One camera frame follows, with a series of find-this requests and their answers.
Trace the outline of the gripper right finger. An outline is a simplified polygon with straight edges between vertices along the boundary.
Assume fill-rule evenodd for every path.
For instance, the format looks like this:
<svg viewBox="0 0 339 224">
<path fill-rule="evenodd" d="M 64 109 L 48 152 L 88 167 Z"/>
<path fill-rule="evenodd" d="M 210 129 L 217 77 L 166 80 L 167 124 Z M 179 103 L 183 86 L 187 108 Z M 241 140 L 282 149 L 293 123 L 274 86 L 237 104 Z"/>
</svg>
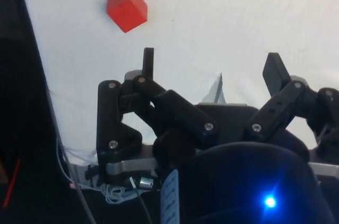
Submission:
<svg viewBox="0 0 339 224">
<path fill-rule="evenodd" d="M 338 90 L 329 87 L 312 90 L 303 78 L 288 73 L 275 52 L 267 56 L 263 78 L 271 97 L 247 122 L 243 139 L 269 142 L 299 117 L 306 120 L 314 133 L 319 151 L 337 153 Z"/>
</svg>

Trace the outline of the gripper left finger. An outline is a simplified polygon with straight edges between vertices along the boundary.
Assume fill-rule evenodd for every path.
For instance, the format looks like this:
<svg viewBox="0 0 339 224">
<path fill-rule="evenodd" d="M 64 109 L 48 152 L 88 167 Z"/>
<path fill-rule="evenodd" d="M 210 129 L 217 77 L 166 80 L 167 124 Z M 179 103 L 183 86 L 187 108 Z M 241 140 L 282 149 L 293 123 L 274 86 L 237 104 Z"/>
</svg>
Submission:
<svg viewBox="0 0 339 224">
<path fill-rule="evenodd" d="M 140 153 L 141 133 L 122 123 L 127 113 L 136 114 L 153 129 L 157 137 L 153 155 L 159 165 L 176 165 L 195 149 L 207 149 L 216 142 L 216 122 L 175 91 L 157 84 L 153 71 L 154 49 L 145 48 L 139 75 L 123 83 L 99 84 L 96 151 L 100 165 Z"/>
</svg>

